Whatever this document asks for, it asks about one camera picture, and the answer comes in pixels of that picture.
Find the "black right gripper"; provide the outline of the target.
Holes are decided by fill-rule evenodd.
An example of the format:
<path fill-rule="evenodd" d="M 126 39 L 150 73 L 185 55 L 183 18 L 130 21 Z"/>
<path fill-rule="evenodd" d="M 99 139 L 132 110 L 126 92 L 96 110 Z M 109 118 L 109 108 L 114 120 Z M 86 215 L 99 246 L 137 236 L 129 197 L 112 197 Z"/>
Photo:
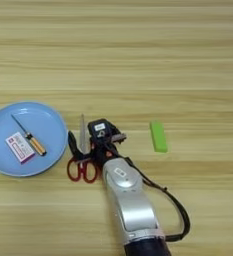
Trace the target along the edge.
<path fill-rule="evenodd" d="M 72 131 L 68 132 L 68 144 L 73 156 L 90 157 L 92 150 L 92 160 L 97 167 L 103 167 L 107 161 L 118 158 L 120 154 L 118 153 L 115 144 L 122 143 L 126 138 L 127 136 L 125 133 L 101 138 L 92 136 L 90 138 L 90 149 L 90 141 L 86 132 L 80 132 L 79 140 L 76 140 Z"/>

